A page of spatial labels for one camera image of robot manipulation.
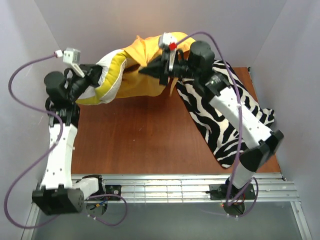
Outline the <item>white pillow yellow edge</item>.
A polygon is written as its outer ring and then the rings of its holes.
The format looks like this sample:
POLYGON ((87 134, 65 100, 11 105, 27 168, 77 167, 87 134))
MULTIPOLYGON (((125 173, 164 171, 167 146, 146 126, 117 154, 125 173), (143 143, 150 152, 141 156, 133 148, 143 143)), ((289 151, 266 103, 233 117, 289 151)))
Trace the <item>white pillow yellow edge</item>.
POLYGON ((96 63, 102 67, 102 73, 98 76, 98 86, 88 87, 76 103, 89 106, 113 101, 120 89, 127 62, 127 54, 123 49, 114 50, 101 58, 96 63))

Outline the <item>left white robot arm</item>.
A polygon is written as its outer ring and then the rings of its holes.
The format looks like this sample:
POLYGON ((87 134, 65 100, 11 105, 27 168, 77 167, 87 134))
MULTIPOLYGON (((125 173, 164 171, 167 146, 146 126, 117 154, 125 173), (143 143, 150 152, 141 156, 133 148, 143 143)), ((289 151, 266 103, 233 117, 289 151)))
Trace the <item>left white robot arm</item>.
POLYGON ((78 132, 80 107, 76 101, 88 87, 96 87, 103 68, 96 64, 81 64, 84 76, 72 68, 64 72, 53 71, 44 78, 48 98, 45 108, 61 118, 49 117, 50 145, 55 145, 48 155, 40 187, 32 192, 32 201, 47 215, 80 213, 84 201, 96 199, 106 192, 99 174, 84 176, 72 182, 71 166, 74 142, 78 132))

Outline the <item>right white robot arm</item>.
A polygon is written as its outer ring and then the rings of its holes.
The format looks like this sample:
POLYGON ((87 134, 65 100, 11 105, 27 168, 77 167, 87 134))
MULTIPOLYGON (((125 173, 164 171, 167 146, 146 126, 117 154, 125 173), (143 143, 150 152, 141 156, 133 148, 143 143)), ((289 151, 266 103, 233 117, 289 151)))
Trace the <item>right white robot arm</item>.
POLYGON ((284 135, 264 125, 241 103, 240 92, 235 83, 213 69, 215 54, 205 41, 191 44, 188 58, 184 58, 175 42, 159 41, 162 50, 139 73, 159 79, 161 85, 169 77, 192 79, 195 92, 210 106, 218 110, 238 131, 238 143, 245 143, 247 149, 235 154, 237 166, 226 183, 229 190, 242 190, 254 173, 278 150, 284 135))

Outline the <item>zebra striped blanket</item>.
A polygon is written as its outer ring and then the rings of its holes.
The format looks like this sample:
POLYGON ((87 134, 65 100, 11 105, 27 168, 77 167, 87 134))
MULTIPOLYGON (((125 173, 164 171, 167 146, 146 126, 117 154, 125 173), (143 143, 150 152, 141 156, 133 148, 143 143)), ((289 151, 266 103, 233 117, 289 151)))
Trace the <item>zebra striped blanket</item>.
MULTIPOLYGON (((261 123, 270 127, 275 122, 275 111, 271 108, 260 107, 258 101, 240 81, 234 69, 231 66, 228 68, 236 82, 241 102, 261 123)), ((175 85, 178 95, 214 158, 221 167, 227 169, 234 163, 239 133, 222 113, 195 91, 193 81, 189 78, 179 79, 175 85)))

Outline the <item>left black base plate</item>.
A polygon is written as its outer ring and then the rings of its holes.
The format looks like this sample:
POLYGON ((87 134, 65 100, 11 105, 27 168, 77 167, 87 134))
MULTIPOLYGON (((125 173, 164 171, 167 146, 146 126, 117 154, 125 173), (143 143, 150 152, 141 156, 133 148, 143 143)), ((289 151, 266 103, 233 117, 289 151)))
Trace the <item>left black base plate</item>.
POLYGON ((122 186, 119 184, 105 184, 104 185, 104 193, 109 196, 103 196, 103 201, 120 201, 121 199, 117 196, 120 196, 122 193, 122 186))

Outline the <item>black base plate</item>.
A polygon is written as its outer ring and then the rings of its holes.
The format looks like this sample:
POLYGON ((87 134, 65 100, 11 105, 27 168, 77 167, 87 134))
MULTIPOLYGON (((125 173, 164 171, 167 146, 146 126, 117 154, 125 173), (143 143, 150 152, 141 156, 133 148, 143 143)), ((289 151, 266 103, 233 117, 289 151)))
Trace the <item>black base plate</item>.
POLYGON ((120 196, 122 193, 122 186, 119 184, 105 184, 104 185, 104 193, 109 196, 103 196, 103 201, 120 201, 121 199, 117 196, 120 196))
MULTIPOLYGON (((209 190, 205 193, 210 195, 211 200, 226 200, 227 199, 227 184, 210 184, 209 190)), ((242 200, 244 197, 245 200, 254 200, 256 197, 256 193, 254 190, 253 184, 249 184, 242 195, 240 195, 240 199, 242 200)))

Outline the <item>aluminium rail frame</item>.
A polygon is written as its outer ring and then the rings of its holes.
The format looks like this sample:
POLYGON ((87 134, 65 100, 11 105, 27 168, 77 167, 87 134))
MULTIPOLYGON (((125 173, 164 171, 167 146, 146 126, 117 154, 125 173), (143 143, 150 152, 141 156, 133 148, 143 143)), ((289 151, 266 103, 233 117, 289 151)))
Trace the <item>aluminium rail frame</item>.
POLYGON ((256 178, 258 200, 232 218, 207 194, 231 169, 222 168, 193 123, 176 90, 157 97, 117 99, 82 106, 72 179, 101 174, 120 185, 97 221, 62 215, 25 231, 31 240, 310 240, 300 195, 272 157, 256 178))

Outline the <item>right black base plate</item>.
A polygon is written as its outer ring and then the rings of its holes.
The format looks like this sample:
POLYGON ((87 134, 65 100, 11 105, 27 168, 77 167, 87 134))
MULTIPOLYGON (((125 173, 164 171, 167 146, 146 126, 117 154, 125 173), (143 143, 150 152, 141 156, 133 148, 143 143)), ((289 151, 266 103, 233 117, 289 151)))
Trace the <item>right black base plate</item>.
MULTIPOLYGON (((209 190, 205 193, 210 195, 211 200, 226 200, 227 199, 227 184, 210 184, 209 190)), ((253 184, 249 184, 242 195, 240 195, 240 199, 242 200, 244 197, 245 200, 254 200, 256 197, 256 193, 254 190, 253 184)))

